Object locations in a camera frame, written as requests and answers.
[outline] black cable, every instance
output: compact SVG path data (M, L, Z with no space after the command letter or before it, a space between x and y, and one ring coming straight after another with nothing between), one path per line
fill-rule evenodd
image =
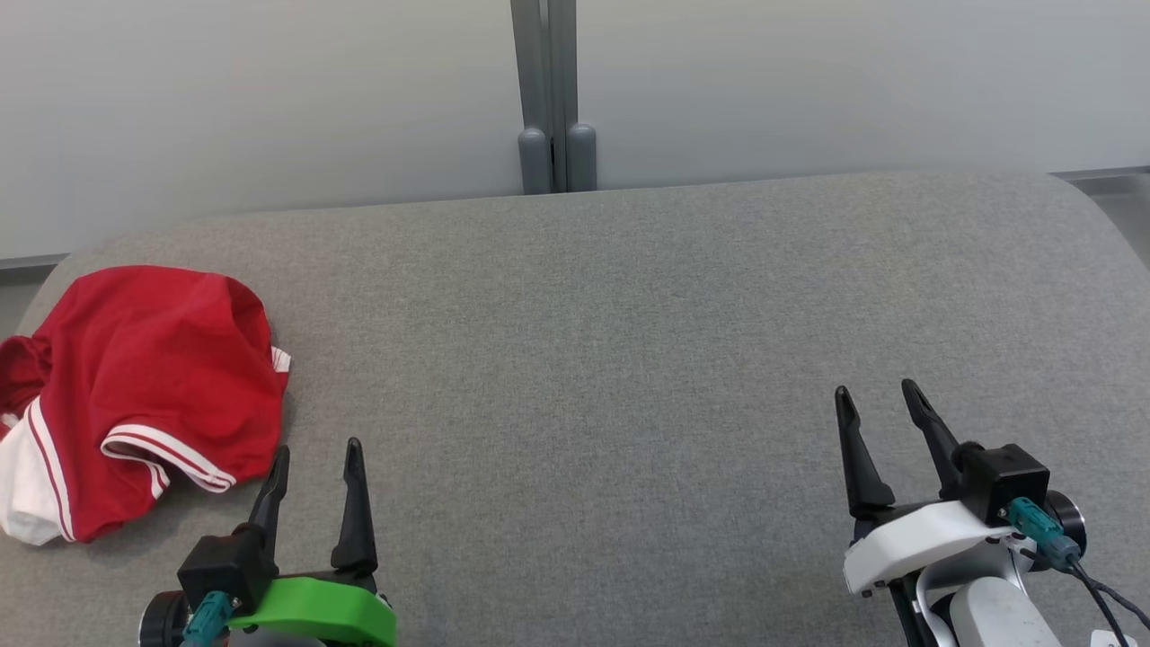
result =
M1079 576L1079 573L1075 572L1073 575L1074 575L1074 577L1081 579L1081 577ZM1087 576L1087 579L1089 579L1090 584L1092 584L1095 587L1097 587L1098 591L1105 593L1106 595L1110 595L1111 598L1114 599L1114 602L1118 602L1127 611L1129 611L1129 613L1134 614L1135 616L1137 616L1138 621L1142 623L1142 626L1144 626L1147 629L1150 629L1150 616L1148 616L1145 614L1145 611L1143 611L1142 609L1140 609L1137 604L1135 604L1134 602L1130 602L1126 598L1122 598L1121 595L1119 595L1119 593L1117 591L1114 591L1113 588L1106 586L1105 584L1103 584L1103 583L1094 579L1092 577Z
M1022 550L1020 550L1020 553L1022 554L1023 557L1028 557L1028 559L1033 560L1034 562L1037 562L1040 564L1044 564L1044 565L1050 567L1051 569L1053 569L1053 567L1050 564L1049 560L1046 560L1042 555L1038 555L1038 554L1034 553L1033 550L1027 550L1026 548L1023 548ZM1086 572L1086 571L1082 570L1081 567L1079 567L1079 571L1081 573ZM1078 578L1079 581L1083 581L1082 580L1082 575L1080 575L1080 572L1075 572L1075 571L1072 570L1070 572L1070 575L1072 575L1075 578ZM1114 599L1114 602L1118 602L1127 611L1129 611L1129 613L1134 614L1135 616L1137 616L1138 621L1142 623L1142 626L1144 626L1147 629L1150 629L1150 615L1147 615L1147 613L1143 611L1142 609L1140 609L1137 604L1135 604L1134 602L1130 602L1126 598L1122 598L1122 595L1119 594L1117 591L1114 591L1113 588L1106 586L1105 584L1103 584L1103 583L1094 579L1092 577L1090 577L1090 576L1086 576L1086 577L1087 577L1087 579L1090 580L1090 584L1092 584L1095 587L1098 588L1098 591L1105 593L1106 595L1110 595L1111 598Z
M1122 629L1118 626L1118 619L1114 617L1114 613L1110 610L1106 601L1102 598L1102 593L1098 592L1098 587L1094 585L1094 579L1086 575L1086 571L1082 570L1082 565L1079 564L1078 560L1070 560L1070 565L1074 576L1082 580L1087 591L1090 592L1090 598L1094 598L1095 604L1098 606L1102 615L1105 616L1106 623L1110 624L1111 631L1114 632L1114 637L1118 639L1119 647L1130 647L1129 644L1126 642L1126 634L1122 633Z

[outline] white sleeve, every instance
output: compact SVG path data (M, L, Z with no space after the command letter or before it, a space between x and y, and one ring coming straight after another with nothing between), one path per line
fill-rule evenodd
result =
M26 416L0 440L0 529L33 546L63 534L55 491Z

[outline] robotic arm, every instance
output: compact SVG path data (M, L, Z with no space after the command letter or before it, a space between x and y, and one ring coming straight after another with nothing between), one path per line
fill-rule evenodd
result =
M1060 647L1021 575L1055 568L1081 579L1106 616L1106 642L1134 647L1079 563L1087 547L1078 507L1048 488L1050 471L1017 445L959 445L912 380L903 396L930 449L937 501L898 506L875 470L846 387L835 391L846 501L854 539L843 563L848 590L887 591L908 647ZM933 604L933 591L958 587Z
M363 448L347 441L339 542L330 571L281 576L275 563L279 502L291 455L281 447L252 515L228 537L202 537L177 571L181 591L152 599L140 647L208 647L228 631L259 629L328 647L394 647L396 614L373 575L378 568Z

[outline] white wall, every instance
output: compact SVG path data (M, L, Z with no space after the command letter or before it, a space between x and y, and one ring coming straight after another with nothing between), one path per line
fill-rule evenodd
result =
M3 0L0 259L522 192L506 0Z
M1150 164L1147 0L578 0L599 186Z

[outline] white stripe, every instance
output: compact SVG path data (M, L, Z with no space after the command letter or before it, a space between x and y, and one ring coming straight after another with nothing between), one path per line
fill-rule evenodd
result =
M118 459L121 461L136 461L147 465L147 471L152 475L152 499L160 499L163 494L164 488L171 485L168 480L168 475L164 472L158 463L148 461L147 459L139 459L137 456L131 456L129 454L122 454L116 452L110 447L110 444L105 441L100 444L100 452L103 453L108 459Z
M291 356L271 347L271 368L275 369L276 373L286 373L288 369L291 368Z
M52 471L52 480L56 485L56 494L60 500L60 517L63 518L63 536L68 541L76 541L76 536L71 530L71 506L68 503L68 484L64 483L64 471L60 468L60 456L56 455L56 446L52 442L52 432L44 421L44 413L40 411L40 396L36 396L32 405L28 406L25 416L31 416L32 433L40 439L44 447L44 456L48 460L48 470Z
M147 440L124 436L126 433L143 437L144 439L150 439L154 442L147 442ZM122 442L155 454L160 459L163 459L186 472L189 477L199 483L200 487L205 490L209 490L212 492L224 492L236 485L235 477L216 468L215 464L205 459L202 454L195 452L191 447L187 447L187 445L179 439L161 432L155 428L150 428L147 425L116 425L110 432L108 432L108 437L103 439L103 444L110 442ZM171 452L168 452L168 449L161 446L171 448ZM191 463L193 470L187 469L189 463Z

